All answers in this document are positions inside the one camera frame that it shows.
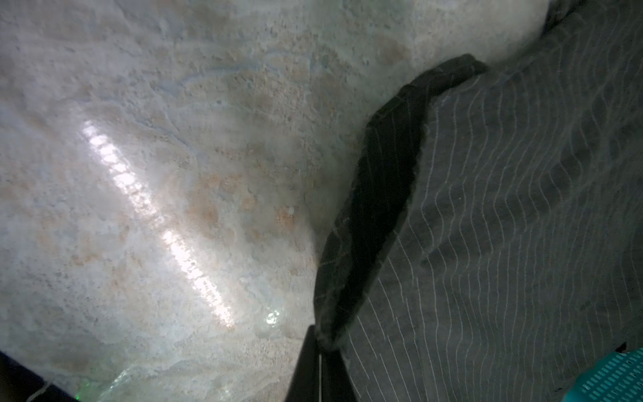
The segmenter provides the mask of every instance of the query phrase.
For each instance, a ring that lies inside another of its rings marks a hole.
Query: striped fabric
[[[643,2],[588,0],[484,70],[429,71],[367,128],[314,299],[361,401],[560,401],[643,346]]]

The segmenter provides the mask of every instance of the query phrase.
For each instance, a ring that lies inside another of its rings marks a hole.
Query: beige stone surface
[[[82,401],[280,401],[367,118],[547,0],[1,0],[0,350]]]

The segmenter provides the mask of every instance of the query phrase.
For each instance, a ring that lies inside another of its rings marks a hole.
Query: teal plastic basket
[[[580,375],[563,402],[643,402],[643,348],[610,353]]]

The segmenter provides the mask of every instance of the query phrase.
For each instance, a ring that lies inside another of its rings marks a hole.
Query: fabric
[[[587,1],[502,70],[452,60],[373,117],[314,297],[360,400],[559,401],[642,346],[641,21]]]

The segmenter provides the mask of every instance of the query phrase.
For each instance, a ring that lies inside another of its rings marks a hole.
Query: black object
[[[308,327],[285,402],[356,402],[339,351],[325,352],[317,345],[315,327]]]

